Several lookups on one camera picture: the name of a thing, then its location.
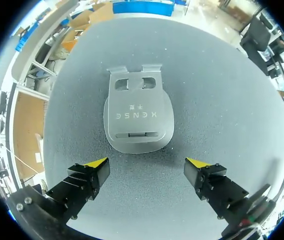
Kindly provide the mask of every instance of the blue container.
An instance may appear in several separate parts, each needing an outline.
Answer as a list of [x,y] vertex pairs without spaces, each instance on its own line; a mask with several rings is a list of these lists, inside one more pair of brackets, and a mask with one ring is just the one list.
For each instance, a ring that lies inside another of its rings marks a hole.
[[120,1],[113,3],[113,12],[115,14],[144,13],[170,17],[173,10],[174,3],[167,4],[155,1]]
[[34,30],[39,26],[39,22],[36,21],[32,27],[29,28],[29,30],[21,37],[20,41],[18,42],[15,50],[18,52],[21,51],[23,46],[26,44],[28,38],[31,36],[31,34],[34,32]]

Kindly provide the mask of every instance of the cardboard box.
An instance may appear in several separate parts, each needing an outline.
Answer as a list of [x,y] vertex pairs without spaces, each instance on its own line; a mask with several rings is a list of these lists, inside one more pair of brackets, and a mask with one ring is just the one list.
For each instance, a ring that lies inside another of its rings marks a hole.
[[114,18],[112,2],[95,4],[93,5],[93,9],[94,11],[84,10],[81,14],[69,22],[68,25],[72,29],[67,33],[61,43],[63,48],[65,48],[68,52],[71,52],[75,44],[78,42],[78,38],[81,34],[84,34],[91,25]]
[[282,100],[284,101],[284,91],[281,91],[281,90],[277,90],[277,91],[280,94]]

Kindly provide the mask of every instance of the rectangular slot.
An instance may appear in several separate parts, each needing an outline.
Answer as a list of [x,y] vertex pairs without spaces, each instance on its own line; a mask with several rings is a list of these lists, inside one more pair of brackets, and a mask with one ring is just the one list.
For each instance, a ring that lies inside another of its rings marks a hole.
[[117,133],[115,137],[117,139],[126,139],[126,138],[141,138],[141,137],[157,137],[158,132],[134,132],[134,133]]

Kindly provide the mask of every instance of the floor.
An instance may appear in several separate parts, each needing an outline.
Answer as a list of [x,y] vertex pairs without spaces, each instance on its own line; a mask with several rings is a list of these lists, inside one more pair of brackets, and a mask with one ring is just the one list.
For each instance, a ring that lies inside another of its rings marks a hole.
[[[235,18],[219,9],[212,0],[191,0],[189,7],[175,5],[171,17],[145,13],[122,13],[116,14],[114,17],[117,19],[133,17],[162,18],[177,21],[208,32],[246,54],[240,47],[241,36],[235,30],[241,24]],[[49,69],[54,70],[56,73],[60,71],[64,64],[64,60],[57,58],[54,58],[54,61],[51,61],[48,66]],[[38,91],[49,96],[55,80],[56,77],[40,80]]]

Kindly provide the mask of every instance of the cable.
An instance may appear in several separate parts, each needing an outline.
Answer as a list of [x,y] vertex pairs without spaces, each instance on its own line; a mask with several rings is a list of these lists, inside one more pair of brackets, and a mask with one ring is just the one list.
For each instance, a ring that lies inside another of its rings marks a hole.
[[36,171],[33,167],[27,165],[24,161],[22,161],[20,158],[18,158],[15,154],[14,154],[14,157],[16,157],[17,160],[19,160],[21,163],[23,163],[25,166],[27,166],[29,169],[33,170],[35,173],[39,173],[38,171]]
[[[54,72],[54,68],[55,68],[57,62],[55,60],[52,60],[52,62],[54,62],[54,65],[53,65],[53,72]],[[45,78],[44,82],[46,83],[49,79],[50,79],[49,77]]]
[[[1,135],[1,121],[2,121],[2,118],[0,118],[0,135]],[[14,154],[14,157],[16,157],[17,160],[19,160],[21,163],[23,163],[25,166],[27,166],[29,169],[33,170],[35,173],[39,173],[38,171],[36,171],[33,167],[27,165],[24,161],[22,161],[20,158],[18,158],[15,154]]]
[[23,183],[25,184],[27,181],[31,180],[34,176],[35,174],[32,177],[28,178],[27,180],[23,181]]

